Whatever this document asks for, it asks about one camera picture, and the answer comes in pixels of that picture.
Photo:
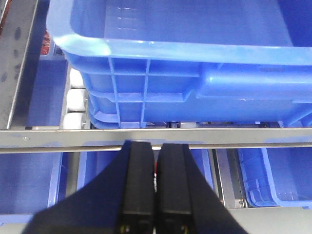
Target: blue bin wall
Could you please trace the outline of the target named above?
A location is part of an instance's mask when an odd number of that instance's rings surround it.
[[[213,188],[213,179],[207,150],[191,150],[193,158],[205,177],[208,184]],[[109,152],[82,152],[78,171],[77,189],[82,188],[96,177],[114,159],[118,151]]]
[[[312,208],[312,148],[240,149],[239,156],[252,206]]]
[[[59,125],[66,82],[63,56],[40,57],[27,126]],[[68,154],[0,155],[0,224],[25,223],[65,198]]]

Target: metal bar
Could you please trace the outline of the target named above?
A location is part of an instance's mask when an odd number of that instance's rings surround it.
[[[44,0],[11,3],[0,38],[0,129],[10,128],[17,103],[24,121],[27,116],[47,8]]]
[[[77,190],[79,158],[80,153],[78,152],[69,153],[66,197],[72,195]]]
[[[235,209],[237,207],[235,204],[234,189],[227,150],[217,149],[216,158],[218,162],[219,176],[221,181],[223,204],[227,209]]]
[[[250,234],[310,234],[312,211],[301,207],[268,207],[229,210]]]
[[[149,141],[154,149],[164,142],[192,149],[312,147],[312,128],[2,130],[0,139],[1,153],[118,150],[127,139]]]

